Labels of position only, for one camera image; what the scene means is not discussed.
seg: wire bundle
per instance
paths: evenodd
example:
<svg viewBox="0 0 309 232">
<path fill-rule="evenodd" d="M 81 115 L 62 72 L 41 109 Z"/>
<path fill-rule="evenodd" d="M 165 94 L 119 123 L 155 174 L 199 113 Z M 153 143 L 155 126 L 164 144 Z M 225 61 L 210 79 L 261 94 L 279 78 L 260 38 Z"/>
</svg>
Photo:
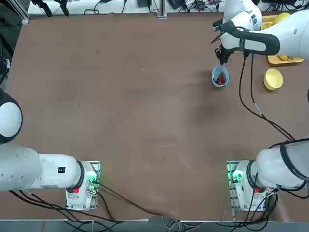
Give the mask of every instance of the wire bundle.
<svg viewBox="0 0 309 232">
<path fill-rule="evenodd" d="M 82 231 L 82 232 L 86 232 L 82 229 L 80 229 L 80 227 L 84 224 L 88 224 L 89 222 L 82 222 L 80 220 L 78 220 L 74 214 L 72 212 L 75 212 L 75 213 L 79 213 L 79 214 L 83 214 L 83 215 L 87 215 L 87 216 L 91 216 L 91 217 L 95 217 L 95 218 L 99 218 L 99 219 L 102 219 L 102 220 L 107 220 L 107 221 L 110 221 L 109 219 L 106 219 L 106 218 L 103 218 L 103 217 L 100 217 L 100 216 L 96 216 L 96 215 L 92 215 L 92 214 L 88 214 L 88 213 L 85 213 L 83 211 L 78 211 L 78 210 L 73 210 L 73 209 L 67 209 L 67 208 L 63 208 L 57 204 L 52 204 L 52 203 L 48 203 L 46 201 L 44 201 L 43 199 L 41 199 L 40 197 L 38 197 L 37 195 L 35 194 L 31 194 L 31 196 L 35 197 L 36 199 L 32 198 L 32 197 L 29 197 L 27 196 L 23 191 L 19 191 L 22 196 L 20 196 L 19 194 L 17 194 L 16 192 L 14 191 L 9 191 L 11 194 L 13 194 L 14 196 L 16 196 L 17 198 L 21 199 L 22 201 L 26 202 L 26 203 L 29 203 L 29 204 L 32 204 L 32 205 L 35 205 L 35 206 L 38 206 L 38 207 L 41 207 L 41 208 L 46 208 L 46 209 L 51 209 L 51 210 L 56 210 L 58 211 L 59 213 L 61 213 L 66 219 L 68 219 L 69 221 L 72 221 L 72 222 L 79 222 L 81 223 L 81 225 L 79 227 L 76 227 L 66 221 L 64 221 L 66 224 L 74 227 L 76 230 L 79 230 L 79 231 Z M 63 211 L 67 212 L 70 214 L 70 216 L 72 216 L 72 218 L 74 219 L 71 219 L 70 217 L 68 217 L 65 213 L 63 213 Z M 97 222 L 97 221 L 94 221 L 94 223 L 96 224 L 99 224 L 103 227 L 105 227 L 104 230 L 102 230 L 101 232 L 104 232 L 104 231 L 110 231 L 110 228 L 112 228 L 113 226 L 119 224 L 119 223 L 122 223 L 122 222 L 117 222 L 115 223 L 114 225 L 112 225 L 111 227 L 107 227 L 105 226 L 104 224 L 100 223 L 100 222 Z"/>
<path fill-rule="evenodd" d="M 273 7 L 272 11 L 279 11 L 280 7 L 281 7 L 281 11 L 283 10 L 283 6 L 285 6 L 285 8 L 288 11 L 298 11 L 298 10 L 305 10 L 309 5 L 309 2 L 304 4 L 304 0 L 302 0 L 302 3 L 300 5 L 295 6 L 294 4 L 292 4 L 293 9 L 290 9 L 286 3 L 285 0 L 281 0 L 281 1 L 273 1 L 270 6 L 265 10 L 268 11 L 271 7 Z"/>
<path fill-rule="evenodd" d="M 190 225 L 188 223 L 181 222 L 179 220 L 174 220 L 174 219 L 170 220 L 169 223 L 166 224 L 163 216 L 162 216 L 162 222 L 163 222 L 163 225 L 167 228 L 167 232 L 170 232 L 174 227 L 177 228 L 178 232 L 189 232 L 189 231 L 197 229 L 198 227 L 205 224 L 205 222 L 201 222 L 201 223 L 198 223 L 196 225 Z"/>
</svg>

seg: cable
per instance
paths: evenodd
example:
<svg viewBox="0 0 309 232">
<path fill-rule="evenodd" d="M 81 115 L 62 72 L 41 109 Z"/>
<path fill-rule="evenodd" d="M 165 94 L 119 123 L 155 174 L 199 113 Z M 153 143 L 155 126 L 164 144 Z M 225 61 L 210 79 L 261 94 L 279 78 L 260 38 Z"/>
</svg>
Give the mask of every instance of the cable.
<svg viewBox="0 0 309 232">
<path fill-rule="evenodd" d="M 120 222 L 118 222 L 117 224 L 114 224 L 114 225 L 112 225 L 112 226 L 110 226 L 110 227 L 108 227 L 108 228 L 106 228 L 106 229 L 104 229 L 104 230 L 102 230 L 102 231 L 98 231 L 98 232 L 111 231 L 111 228 L 113 228 L 114 226 L 116 226 L 116 225 L 118 225 L 118 224 L 120 224 L 120 223 L 123 223 L 123 221 L 120 221 Z"/>
<path fill-rule="evenodd" d="M 217 12 L 219 12 L 219 9 L 218 9 L 218 8 L 219 8 L 219 5 L 216 4 L 215 0 L 212 0 L 212 1 L 213 1 L 214 5 L 216 6 Z"/>
<path fill-rule="evenodd" d="M 34 196 L 34 197 L 36 197 L 37 199 L 39 199 L 39 201 L 38 200 L 36 200 L 36 199 L 33 199 L 33 198 L 31 198 L 31 197 L 29 197 L 29 196 L 27 196 L 23 191 L 19 191 L 25 198 L 27 198 L 28 200 L 30 200 L 30 201 L 33 201 L 33 202 L 37 202 L 37 203 L 44 203 L 44 204 L 47 204 L 47 205 L 49 205 L 49 206 L 51 206 L 51 207 L 57 207 L 57 208 L 61 208 L 61 206 L 59 206 L 59 205 L 56 205 L 56 204 L 50 204 L 50 203 L 47 203 L 46 201 L 44 201 L 43 199 L 41 199 L 40 197 L 38 197 L 37 195 L 35 195 L 35 194 L 32 194 L 32 196 Z M 68 212 L 74 219 L 75 219 L 75 221 L 74 220 L 72 220 L 71 218 L 69 218 L 67 215 L 65 215 L 64 213 L 62 213 L 60 210 L 57 210 L 59 213 L 61 213 L 65 218 L 67 218 L 68 220 L 70 220 L 70 221 L 72 221 L 72 222 L 80 222 L 80 223 L 83 223 L 82 221 L 80 221 L 80 220 L 78 220 L 71 212 Z"/>
<path fill-rule="evenodd" d="M 27 199 L 24 199 L 23 197 L 19 196 L 17 193 L 15 193 L 14 191 L 9 191 L 11 194 L 13 194 L 14 196 L 16 196 L 17 198 L 19 198 L 20 200 L 24 201 L 24 202 L 27 202 L 29 204 L 32 204 L 32 205 L 35 205 L 35 206 L 39 206 L 39 207 L 42 207 L 42 208 L 46 208 L 46 209 L 52 209 L 52 210 L 61 210 L 61 211 L 70 211 L 70 212 L 76 212 L 76 213 L 79 213 L 79 214 L 83 214 L 83 215 L 87 215 L 87 216 L 91 216 L 91 217 L 94 217 L 94 218 L 99 218 L 99 219 L 102 219 L 102 220 L 106 220 L 106 221 L 110 221 L 110 222 L 113 222 L 107 218 L 104 218 L 104 217 L 100 217 L 100 216 L 97 216 L 97 215 L 93 215 L 93 214 L 88 214 L 88 213 L 85 213 L 83 211 L 78 211 L 78 210 L 74 210 L 74 209 L 67 209 L 67 208 L 63 208 L 63 207 L 60 207 L 60 208 L 54 208 L 54 207 L 47 207 L 46 205 L 42 205 L 42 204 L 38 204 L 38 203 L 35 203 L 35 202 L 31 202 Z"/>
<path fill-rule="evenodd" d="M 282 127 L 280 127 L 278 124 L 276 124 L 275 122 L 267 119 L 265 116 L 261 116 L 255 112 L 253 112 L 251 109 L 249 109 L 249 107 L 243 102 L 242 97 L 241 97 L 241 82 L 242 82 L 242 76 L 243 76 L 243 71 L 244 71 L 244 67 L 246 65 L 246 56 L 244 56 L 244 60 L 243 60 L 243 65 L 242 65 L 242 69 L 241 69 L 241 74 L 240 74 L 240 79 L 239 79 L 239 98 L 240 98 L 240 102 L 241 104 L 253 115 L 267 121 L 270 125 L 272 125 L 275 129 L 277 129 L 282 135 L 284 135 L 288 140 L 295 140 L 294 137 L 288 133 L 285 129 L 283 129 Z"/>
<path fill-rule="evenodd" d="M 108 206 L 107 206 L 107 202 L 106 202 L 105 198 L 103 197 L 103 195 L 102 195 L 101 193 L 99 193 L 99 192 L 97 192 L 97 195 L 102 199 L 102 201 L 103 201 L 103 203 L 104 203 L 104 205 L 105 205 L 107 214 L 108 214 L 108 216 L 110 217 L 110 219 L 111 219 L 113 222 L 116 222 L 116 220 L 113 218 L 113 216 L 112 216 L 112 214 L 111 214 L 111 212 L 110 212 L 110 209 L 109 209 Z"/>
<path fill-rule="evenodd" d="M 59 5 L 58 9 L 57 9 L 55 12 L 53 12 L 53 15 L 60 9 L 60 6 L 61 6 L 61 5 Z"/>
<path fill-rule="evenodd" d="M 100 11 L 98 11 L 98 10 L 96 9 L 96 7 L 97 7 L 97 5 L 99 5 L 100 3 L 101 3 L 101 0 L 98 1 L 98 2 L 96 3 L 96 5 L 95 5 L 95 7 L 94 7 L 93 9 L 86 9 L 86 10 L 84 11 L 84 15 L 86 15 L 86 12 L 87 12 L 87 11 L 93 11 L 93 13 L 94 13 L 95 15 L 99 15 L 99 14 L 100 14 Z"/>
<path fill-rule="evenodd" d="M 105 186 L 104 184 L 101 184 L 101 183 L 98 182 L 98 181 L 92 181 L 92 183 L 94 183 L 94 184 L 99 184 L 100 186 L 106 188 L 106 189 L 109 190 L 110 192 L 114 193 L 114 194 L 117 195 L 118 197 L 120 197 L 120 198 L 122 198 L 123 200 L 125 200 L 127 203 L 130 203 L 131 205 L 133 205 L 133 206 L 135 206 L 135 207 L 137 207 L 137 208 L 139 208 L 139 209 L 145 211 L 145 212 L 148 213 L 148 214 L 161 216 L 161 214 L 159 214 L 159 213 L 152 212 L 152 211 L 150 211 L 150 210 L 147 210 L 147 209 L 145 209 L 145 208 L 139 206 L 138 204 L 136 204 L 136 203 L 130 201 L 129 199 L 127 199 L 127 198 L 121 196 L 120 194 L 118 194 L 118 193 L 115 192 L 114 190 L 110 189 L 109 187 Z"/>
<path fill-rule="evenodd" d="M 187 10 L 189 10 L 188 9 L 188 6 L 187 6 L 187 2 L 188 2 L 188 0 L 186 0 L 184 3 L 183 3 L 183 5 L 181 6 L 181 8 L 180 8 L 180 10 L 178 11 L 178 13 L 180 13 L 180 11 L 182 10 L 182 9 L 187 9 Z"/>
<path fill-rule="evenodd" d="M 211 42 L 211 44 L 213 44 L 214 42 L 216 42 L 217 39 L 220 38 L 220 37 L 221 37 L 222 35 L 224 35 L 225 33 L 229 33 L 229 32 L 231 32 L 231 31 L 233 31 L 233 30 L 235 30 L 235 29 L 238 29 L 238 28 L 239 28 L 239 29 L 245 30 L 244 27 L 233 27 L 233 28 L 231 28 L 230 30 L 223 31 L 223 32 L 220 33 L 220 35 L 218 35 L 216 38 L 214 38 L 214 40 Z"/>
<path fill-rule="evenodd" d="M 262 114 L 262 112 L 260 111 L 260 108 L 258 107 L 258 105 L 256 104 L 254 97 L 253 97 L 253 91 L 252 91 L 252 87 L 253 87 L 253 59 L 254 59 L 254 54 L 252 54 L 252 59 L 251 59 L 251 82 L 250 82 L 250 95 L 251 95 L 251 99 L 252 102 L 254 103 L 255 107 L 257 108 L 258 112 L 260 113 L 261 117 L 263 119 L 265 119 L 266 121 L 268 121 L 270 123 L 271 126 L 273 126 L 275 129 L 277 129 L 280 133 L 283 134 L 282 131 L 284 131 L 286 134 L 283 134 L 288 140 L 295 140 L 295 138 L 288 133 L 285 129 L 283 129 L 282 127 L 280 127 L 278 124 L 269 121 L 265 115 Z"/>
<path fill-rule="evenodd" d="M 159 8 L 158 8 L 158 6 L 156 5 L 155 0 L 154 0 L 154 5 L 155 5 L 156 10 L 159 12 Z"/>
<path fill-rule="evenodd" d="M 122 14 L 123 14 L 123 12 L 124 12 L 124 10 L 125 10 L 126 1 L 127 1 L 127 0 L 124 0 L 124 6 L 123 6 L 122 11 L 121 11 Z"/>
<path fill-rule="evenodd" d="M 267 10 L 265 10 L 265 11 L 268 11 L 270 8 L 272 7 L 272 4 L 267 8 Z"/>
<path fill-rule="evenodd" d="M 72 232 L 75 232 L 75 231 L 87 232 L 87 231 L 84 231 L 84 230 L 81 229 L 81 226 L 83 226 L 84 224 L 81 224 L 81 225 L 79 225 L 78 227 L 76 227 L 76 226 L 74 226 L 74 225 L 68 223 L 67 221 L 63 221 L 63 222 L 75 228 Z"/>
<path fill-rule="evenodd" d="M 81 223 L 81 225 L 78 226 L 77 228 L 74 227 L 74 226 L 72 226 L 71 224 L 68 223 L 69 225 L 71 225 L 72 227 L 75 228 L 74 231 L 79 230 L 79 228 L 80 228 L 83 224 L 88 224 L 88 223 L 89 223 L 89 221 L 88 221 L 88 222 L 82 222 L 82 221 L 78 220 L 70 211 L 67 211 L 67 212 L 75 219 L 75 220 L 72 220 L 71 218 L 69 218 L 67 215 L 65 215 L 64 213 L 62 213 L 62 212 L 60 211 L 60 209 L 62 208 L 61 206 L 59 206 L 59 205 L 57 205 L 57 204 L 48 203 L 48 202 L 44 201 L 42 198 L 38 197 L 38 196 L 35 195 L 35 194 L 31 194 L 31 195 L 34 196 L 34 197 L 36 197 L 37 199 L 39 199 L 39 201 L 36 200 L 36 199 L 33 199 L 33 198 L 29 197 L 29 196 L 27 196 L 27 195 L 26 195 L 23 191 L 21 191 L 21 190 L 20 190 L 19 192 L 20 192 L 25 198 L 29 199 L 30 201 L 37 202 L 37 203 L 47 204 L 47 205 L 53 207 L 56 211 L 58 211 L 59 213 L 61 213 L 61 214 L 62 214 L 65 218 L 67 218 L 68 220 L 70 220 L 70 221 L 72 221 L 72 222 L 79 222 L 79 223 Z M 94 223 L 99 224 L 100 226 L 105 227 L 105 228 L 106 228 L 107 230 L 109 230 L 110 232 L 113 232 L 112 230 L 110 230 L 109 227 L 107 227 L 106 225 L 104 225 L 104 224 L 102 224 L 102 223 L 100 223 L 100 222 L 98 222 L 98 221 L 94 221 Z"/>
</svg>

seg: black strap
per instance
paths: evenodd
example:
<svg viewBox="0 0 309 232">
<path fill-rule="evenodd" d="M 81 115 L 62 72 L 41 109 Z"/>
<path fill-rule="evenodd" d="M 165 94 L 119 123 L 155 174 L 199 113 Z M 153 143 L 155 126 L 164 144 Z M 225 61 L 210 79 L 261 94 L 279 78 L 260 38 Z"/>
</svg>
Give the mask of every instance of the black strap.
<svg viewBox="0 0 309 232">
<path fill-rule="evenodd" d="M 80 178 L 79 178 L 77 184 L 76 184 L 74 187 L 72 187 L 72 188 L 67 188 L 67 191 L 70 192 L 70 193 L 73 192 L 73 189 L 79 189 L 79 188 L 82 186 L 83 181 L 84 181 L 84 176 L 85 176 L 85 170 L 84 170 L 84 166 L 83 166 L 82 162 L 80 162 L 80 161 L 78 161 L 78 160 L 77 160 L 76 162 L 78 163 L 78 165 L 79 165 L 80 168 L 81 168 L 81 176 L 80 176 Z"/>
<path fill-rule="evenodd" d="M 286 152 L 286 147 L 285 144 L 281 144 L 280 145 L 280 153 L 281 153 L 281 157 L 283 159 L 283 162 L 285 163 L 285 165 L 288 167 L 288 169 L 294 174 L 294 176 L 296 176 L 299 179 L 302 180 L 309 180 L 309 177 L 301 174 L 296 167 L 292 164 L 288 153 Z"/>
</svg>

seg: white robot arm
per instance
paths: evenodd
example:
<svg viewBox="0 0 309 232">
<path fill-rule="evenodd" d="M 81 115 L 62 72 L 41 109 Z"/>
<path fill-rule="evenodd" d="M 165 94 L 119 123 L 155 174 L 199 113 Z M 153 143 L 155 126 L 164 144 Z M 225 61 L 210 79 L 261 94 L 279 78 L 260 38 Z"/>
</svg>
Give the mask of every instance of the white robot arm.
<svg viewBox="0 0 309 232">
<path fill-rule="evenodd" d="M 221 63 L 235 51 L 309 59 L 309 10 L 296 12 L 266 30 L 259 30 L 261 12 L 251 0 L 226 0 L 222 23 L 222 46 L 216 52 Z"/>
<path fill-rule="evenodd" d="M 220 28 L 221 46 L 216 50 L 221 64 L 235 51 L 309 60 L 309 10 L 296 12 L 266 30 L 259 30 L 261 22 L 261 12 L 251 0 L 226 0 Z M 309 139 L 304 139 L 262 150 L 256 160 L 240 161 L 231 178 L 240 209 L 248 210 L 253 189 L 255 197 L 261 199 L 266 195 L 266 188 L 303 187 L 309 180 L 308 151 Z M 251 210 L 257 204 L 259 201 L 253 201 Z"/>
<path fill-rule="evenodd" d="M 66 207 L 74 210 L 97 208 L 99 161 L 77 161 L 63 154 L 36 151 L 6 144 L 21 130 L 22 111 L 18 103 L 0 89 L 0 191 L 66 189 Z"/>
</svg>

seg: brown table surface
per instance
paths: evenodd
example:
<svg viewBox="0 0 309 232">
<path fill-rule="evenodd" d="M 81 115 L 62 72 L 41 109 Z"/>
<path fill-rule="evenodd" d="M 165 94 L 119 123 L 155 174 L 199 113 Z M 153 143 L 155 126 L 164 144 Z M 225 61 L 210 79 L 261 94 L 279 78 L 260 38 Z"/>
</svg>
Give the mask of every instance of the brown table surface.
<svg viewBox="0 0 309 232">
<path fill-rule="evenodd" d="M 247 112 L 238 97 L 243 56 L 231 56 L 220 91 L 210 73 L 219 64 L 210 44 L 222 14 L 152 14 L 39 18 L 22 27 L 7 87 L 21 105 L 15 144 L 38 153 L 100 160 L 102 181 L 166 216 L 220 220 L 228 190 L 226 161 L 254 159 L 284 141 Z M 308 63 L 278 68 L 284 84 L 263 87 L 269 68 L 255 56 L 253 91 L 265 115 L 296 138 L 308 135 Z M 250 59 L 243 97 L 250 102 Z M 39 191 L 62 203 L 59 190 Z M 150 215 L 105 194 L 119 219 Z M 225 214 L 231 220 L 230 203 Z M 55 219 L 59 213 L 1 193 L 1 219 Z M 280 194 L 273 220 L 308 221 L 309 202 Z M 103 206 L 94 212 L 106 216 Z"/>
</svg>

